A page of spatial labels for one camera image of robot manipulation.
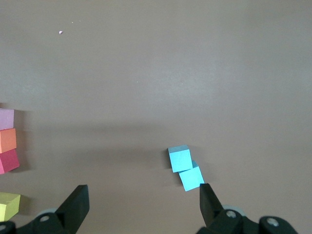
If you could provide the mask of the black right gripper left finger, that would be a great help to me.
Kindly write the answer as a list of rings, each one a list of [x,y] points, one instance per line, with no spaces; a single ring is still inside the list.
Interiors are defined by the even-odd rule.
[[[12,221],[0,222],[0,234],[76,234],[90,209],[87,185],[78,185],[55,212],[37,216],[17,228]]]

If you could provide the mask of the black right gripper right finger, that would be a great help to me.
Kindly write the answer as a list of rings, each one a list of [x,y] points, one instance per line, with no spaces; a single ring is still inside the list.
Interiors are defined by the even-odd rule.
[[[299,234],[277,216],[263,216],[256,223],[234,209],[224,209],[208,183],[199,187],[199,204],[206,224],[199,234]]]

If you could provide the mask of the yellow foam cube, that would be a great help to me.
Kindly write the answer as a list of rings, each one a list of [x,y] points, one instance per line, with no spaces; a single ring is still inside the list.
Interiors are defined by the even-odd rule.
[[[19,212],[19,194],[0,192],[0,222],[10,220]]]

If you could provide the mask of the red foam cube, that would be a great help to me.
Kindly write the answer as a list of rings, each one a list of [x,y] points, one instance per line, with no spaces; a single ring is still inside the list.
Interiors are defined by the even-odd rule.
[[[14,170],[20,166],[16,149],[0,153],[0,175]]]

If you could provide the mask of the orange foam cube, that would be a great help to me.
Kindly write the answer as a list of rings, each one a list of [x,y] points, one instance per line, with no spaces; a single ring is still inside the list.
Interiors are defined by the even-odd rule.
[[[0,130],[0,154],[17,147],[16,129]]]

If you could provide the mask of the pink foam cube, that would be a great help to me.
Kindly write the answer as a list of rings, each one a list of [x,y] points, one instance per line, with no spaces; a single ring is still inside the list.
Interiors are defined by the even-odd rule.
[[[0,108],[0,130],[12,129],[14,127],[13,109]]]

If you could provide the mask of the cyan foam cube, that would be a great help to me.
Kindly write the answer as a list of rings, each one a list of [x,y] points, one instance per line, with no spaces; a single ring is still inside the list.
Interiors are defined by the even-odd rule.
[[[193,167],[191,152],[187,145],[169,147],[168,153],[173,173],[189,170]]]
[[[181,171],[178,175],[186,192],[198,188],[201,184],[205,183],[200,167],[194,160],[192,161],[191,169]]]

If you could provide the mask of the brown table cover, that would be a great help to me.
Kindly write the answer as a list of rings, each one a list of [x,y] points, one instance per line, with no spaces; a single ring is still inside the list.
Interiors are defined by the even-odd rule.
[[[17,226],[86,184],[77,234],[195,234],[186,144],[222,204],[312,234],[312,0],[0,0],[0,107]]]

